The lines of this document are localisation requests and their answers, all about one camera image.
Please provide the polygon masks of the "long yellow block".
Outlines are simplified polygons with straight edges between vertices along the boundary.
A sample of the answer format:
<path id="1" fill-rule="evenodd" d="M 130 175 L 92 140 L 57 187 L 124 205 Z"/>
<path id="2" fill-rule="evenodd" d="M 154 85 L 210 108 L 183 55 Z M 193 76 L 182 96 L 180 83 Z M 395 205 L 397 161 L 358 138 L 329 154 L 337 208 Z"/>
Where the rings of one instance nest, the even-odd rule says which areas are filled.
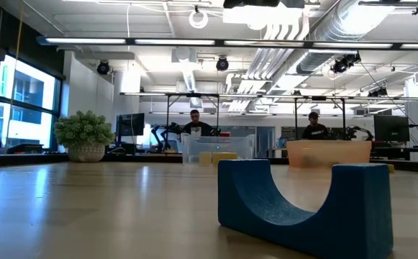
<path id="1" fill-rule="evenodd" d="M 213 153 L 213 165 L 218 166 L 219 161 L 221 160 L 237 160 L 238 155 L 237 153 L 230 153 L 230 152 L 220 152 L 220 153 Z"/>

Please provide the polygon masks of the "person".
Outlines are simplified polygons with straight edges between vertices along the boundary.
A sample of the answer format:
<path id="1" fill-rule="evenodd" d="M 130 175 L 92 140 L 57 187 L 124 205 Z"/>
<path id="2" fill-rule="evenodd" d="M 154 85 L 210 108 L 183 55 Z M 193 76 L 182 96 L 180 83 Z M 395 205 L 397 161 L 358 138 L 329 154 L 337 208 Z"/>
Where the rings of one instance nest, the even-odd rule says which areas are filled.
<path id="1" fill-rule="evenodd" d="M 190 135 L 210 136 L 213 130 L 212 126 L 201 122 L 199 111 L 194 109 L 190 112 L 191 121 L 183 127 L 183 131 Z"/>
<path id="2" fill-rule="evenodd" d="M 328 137 L 327 128 L 319 123 L 319 115 L 311 112 L 308 117 L 309 125 L 305 128 L 301 138 L 305 140 L 326 140 Z"/>

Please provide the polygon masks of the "clear plastic bin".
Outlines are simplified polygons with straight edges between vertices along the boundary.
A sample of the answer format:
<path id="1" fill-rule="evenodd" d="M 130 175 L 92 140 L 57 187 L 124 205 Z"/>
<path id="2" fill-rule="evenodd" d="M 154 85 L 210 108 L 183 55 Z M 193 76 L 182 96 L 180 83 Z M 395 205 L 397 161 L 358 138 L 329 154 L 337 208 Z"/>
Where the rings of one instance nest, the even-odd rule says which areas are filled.
<path id="1" fill-rule="evenodd" d="M 238 159 L 252 159 L 255 152 L 255 135 L 247 137 L 202 137 L 186 133 L 181 136 L 183 164 L 199 163 L 200 152 L 237 153 Z"/>

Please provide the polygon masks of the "black computer monitor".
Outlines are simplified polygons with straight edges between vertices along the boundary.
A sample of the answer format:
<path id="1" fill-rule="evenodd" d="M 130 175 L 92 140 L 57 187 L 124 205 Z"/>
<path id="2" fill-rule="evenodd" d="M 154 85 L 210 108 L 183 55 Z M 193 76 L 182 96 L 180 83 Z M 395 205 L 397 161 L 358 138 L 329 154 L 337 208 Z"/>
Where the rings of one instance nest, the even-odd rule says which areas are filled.
<path id="1" fill-rule="evenodd" d="M 377 141 L 408 142 L 410 140 L 407 117 L 376 115 L 373 121 Z"/>
<path id="2" fill-rule="evenodd" d="M 145 114 L 120 114 L 116 120 L 116 146 L 122 144 L 123 137 L 131 137 L 136 143 L 136 137 L 142 136 L 145 127 Z"/>

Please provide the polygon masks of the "white ceiling conduit bundle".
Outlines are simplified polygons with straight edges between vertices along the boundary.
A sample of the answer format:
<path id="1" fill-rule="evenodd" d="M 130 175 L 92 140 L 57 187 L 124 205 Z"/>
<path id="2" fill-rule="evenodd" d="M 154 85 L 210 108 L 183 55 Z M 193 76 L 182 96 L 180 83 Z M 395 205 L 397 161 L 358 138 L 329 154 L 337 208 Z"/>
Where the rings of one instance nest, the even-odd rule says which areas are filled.
<path id="1" fill-rule="evenodd" d="M 303 40 L 309 33 L 309 17 L 303 13 L 300 17 L 294 17 L 291 21 L 278 24 L 267 24 L 264 40 Z M 232 92 L 232 79 L 234 74 L 229 74 L 226 80 L 227 94 L 257 94 L 267 81 L 272 81 L 271 87 L 266 90 L 270 93 L 277 83 L 273 76 L 281 69 L 294 49 L 259 48 L 245 75 L 241 77 L 240 85 L 236 92 Z"/>

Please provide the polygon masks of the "black overhead light bar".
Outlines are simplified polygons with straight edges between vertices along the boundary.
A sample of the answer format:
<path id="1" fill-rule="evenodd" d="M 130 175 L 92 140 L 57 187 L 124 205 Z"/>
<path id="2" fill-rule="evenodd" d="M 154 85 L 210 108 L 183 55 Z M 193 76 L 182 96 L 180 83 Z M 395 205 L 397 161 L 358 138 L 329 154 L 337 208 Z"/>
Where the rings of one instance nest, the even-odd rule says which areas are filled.
<path id="1" fill-rule="evenodd" d="M 284 48 L 307 50 L 392 50 L 418 51 L 418 42 L 320 42 L 308 40 L 224 40 L 179 38 L 108 38 L 108 37 L 43 37 L 40 45 L 119 45 L 119 46 L 189 46 L 189 47 L 245 47 Z"/>

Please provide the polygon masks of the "green plant in white pot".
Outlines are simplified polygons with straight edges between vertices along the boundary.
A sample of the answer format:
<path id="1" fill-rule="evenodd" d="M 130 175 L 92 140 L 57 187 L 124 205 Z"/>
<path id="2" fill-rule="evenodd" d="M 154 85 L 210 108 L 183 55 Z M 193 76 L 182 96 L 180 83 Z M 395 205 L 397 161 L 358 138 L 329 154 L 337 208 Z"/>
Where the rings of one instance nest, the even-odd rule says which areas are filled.
<path id="1" fill-rule="evenodd" d="M 115 140 L 112 124 L 106 121 L 105 116 L 96 115 L 91 110 L 61 117 L 54 127 L 57 143 L 67 149 L 73 162 L 99 162 L 107 145 Z"/>

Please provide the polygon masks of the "blue arch block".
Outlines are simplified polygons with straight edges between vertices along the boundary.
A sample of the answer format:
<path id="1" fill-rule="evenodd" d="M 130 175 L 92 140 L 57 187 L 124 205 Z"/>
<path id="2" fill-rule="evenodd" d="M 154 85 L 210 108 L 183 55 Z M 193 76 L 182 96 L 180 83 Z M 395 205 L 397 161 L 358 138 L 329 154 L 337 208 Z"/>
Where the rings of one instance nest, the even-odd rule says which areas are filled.
<path id="1" fill-rule="evenodd" d="M 333 166 L 329 193 L 317 212 L 282 196 L 268 160 L 220 161 L 217 186 L 224 227 L 321 259 L 388 259 L 392 253 L 386 164 Z"/>

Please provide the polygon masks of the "large glass window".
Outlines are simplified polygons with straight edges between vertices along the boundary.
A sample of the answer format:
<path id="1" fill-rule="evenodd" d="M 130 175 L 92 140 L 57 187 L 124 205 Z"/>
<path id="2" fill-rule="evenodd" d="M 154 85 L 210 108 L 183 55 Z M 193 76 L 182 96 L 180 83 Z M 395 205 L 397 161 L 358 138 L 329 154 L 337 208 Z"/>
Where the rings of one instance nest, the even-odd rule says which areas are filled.
<path id="1" fill-rule="evenodd" d="M 7 55 L 0 62 L 1 151 L 17 145 L 53 146 L 53 123 L 60 112 L 61 81 Z"/>

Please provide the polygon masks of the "black desk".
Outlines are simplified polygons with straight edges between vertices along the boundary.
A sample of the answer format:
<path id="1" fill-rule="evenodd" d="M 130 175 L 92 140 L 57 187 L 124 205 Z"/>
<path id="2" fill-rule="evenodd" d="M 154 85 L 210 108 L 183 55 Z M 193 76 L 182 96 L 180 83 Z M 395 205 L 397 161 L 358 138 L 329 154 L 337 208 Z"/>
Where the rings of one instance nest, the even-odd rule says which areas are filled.
<path id="1" fill-rule="evenodd" d="M 372 142 L 371 159 L 411 160 L 412 153 L 418 153 L 418 146 L 406 147 L 402 143 Z"/>

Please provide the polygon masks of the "black low bench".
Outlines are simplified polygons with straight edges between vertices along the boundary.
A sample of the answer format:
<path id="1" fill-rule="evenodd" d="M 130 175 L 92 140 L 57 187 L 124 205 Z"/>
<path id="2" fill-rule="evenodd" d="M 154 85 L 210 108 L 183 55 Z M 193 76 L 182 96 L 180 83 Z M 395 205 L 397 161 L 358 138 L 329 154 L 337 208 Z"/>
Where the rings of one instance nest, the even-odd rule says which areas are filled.
<path id="1" fill-rule="evenodd" d="M 41 154 L 43 152 L 43 145 L 23 143 L 10 147 L 7 150 L 8 154 Z"/>

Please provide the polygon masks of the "black ceiling track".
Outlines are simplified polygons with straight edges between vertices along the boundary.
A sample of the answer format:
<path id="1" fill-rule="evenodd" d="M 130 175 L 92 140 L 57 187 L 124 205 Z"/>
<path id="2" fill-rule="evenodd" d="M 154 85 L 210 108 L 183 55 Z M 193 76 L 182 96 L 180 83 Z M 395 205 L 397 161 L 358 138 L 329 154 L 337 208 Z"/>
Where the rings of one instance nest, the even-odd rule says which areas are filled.
<path id="1" fill-rule="evenodd" d="M 412 12 L 413 15 L 418 14 L 418 0 L 370 0 L 370 1 L 359 1 L 359 6 L 393 6 L 393 7 L 414 7 L 415 10 Z"/>

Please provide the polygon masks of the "black workstation rig frame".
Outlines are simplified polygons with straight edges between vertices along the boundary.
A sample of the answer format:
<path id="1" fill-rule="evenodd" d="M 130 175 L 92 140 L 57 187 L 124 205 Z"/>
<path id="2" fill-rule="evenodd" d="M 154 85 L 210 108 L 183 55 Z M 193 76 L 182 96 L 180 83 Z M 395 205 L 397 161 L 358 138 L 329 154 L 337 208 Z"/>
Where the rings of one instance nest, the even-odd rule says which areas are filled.
<path id="1" fill-rule="evenodd" d="M 311 100 L 316 101 L 317 103 L 323 103 L 326 101 L 331 101 L 334 105 L 336 105 L 342 112 L 342 138 L 345 140 L 347 135 L 346 130 L 346 102 L 345 99 L 342 97 L 337 96 L 292 96 L 294 100 L 294 125 L 296 131 L 296 137 L 298 137 L 298 100 L 303 99 L 305 101 Z"/>
<path id="2" fill-rule="evenodd" d="M 185 96 L 188 98 L 198 98 L 201 99 L 202 97 L 207 97 L 207 99 L 209 101 L 212 101 L 212 99 L 210 99 L 210 97 L 214 97 L 217 98 L 217 103 L 213 103 L 213 105 L 215 105 L 215 107 L 217 108 L 217 126 L 216 127 L 212 127 L 211 126 L 211 133 L 209 136 L 217 136 L 217 134 L 219 134 L 219 100 L 220 100 L 220 95 L 219 94 L 206 94 L 206 93 L 196 93 L 196 92 L 188 92 L 188 93 L 167 93 L 165 94 L 167 96 L 167 107 L 166 107 L 166 127 L 169 125 L 169 115 L 170 115 L 170 107 L 173 105 L 173 102 L 170 103 L 171 97 L 172 96 L 177 96 L 178 98 L 180 98 L 181 96 Z M 199 112 L 194 112 L 196 110 L 191 110 L 190 112 L 190 118 L 191 118 L 191 123 L 199 123 L 200 122 L 200 113 Z"/>

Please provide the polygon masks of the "white ventilation duct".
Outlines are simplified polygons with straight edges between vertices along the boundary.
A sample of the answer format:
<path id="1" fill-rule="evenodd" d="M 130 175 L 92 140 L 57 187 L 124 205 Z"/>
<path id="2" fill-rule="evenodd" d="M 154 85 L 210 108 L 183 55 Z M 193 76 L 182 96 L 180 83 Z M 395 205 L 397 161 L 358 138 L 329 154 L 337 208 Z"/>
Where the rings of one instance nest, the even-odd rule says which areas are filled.
<path id="1" fill-rule="evenodd" d="M 189 47 L 176 47 L 172 49 L 171 62 L 174 68 L 182 72 L 186 90 L 194 94 L 196 92 L 194 71 L 201 68 L 196 58 L 196 50 Z"/>

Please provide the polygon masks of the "black aluminium table frame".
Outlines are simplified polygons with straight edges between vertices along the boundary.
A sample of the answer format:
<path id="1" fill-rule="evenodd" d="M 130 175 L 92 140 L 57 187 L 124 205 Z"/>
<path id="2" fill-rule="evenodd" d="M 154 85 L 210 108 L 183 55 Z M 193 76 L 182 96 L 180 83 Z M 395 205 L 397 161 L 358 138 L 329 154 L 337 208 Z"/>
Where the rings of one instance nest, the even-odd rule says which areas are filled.
<path id="1" fill-rule="evenodd" d="M 0 167 L 11 165 L 33 165 L 64 163 L 70 159 L 67 154 L 0 154 Z M 182 163 L 181 156 L 165 155 L 105 155 L 101 162 L 126 163 Z M 370 160 L 371 163 L 392 164 L 397 171 L 418 172 L 418 162 L 406 160 Z"/>

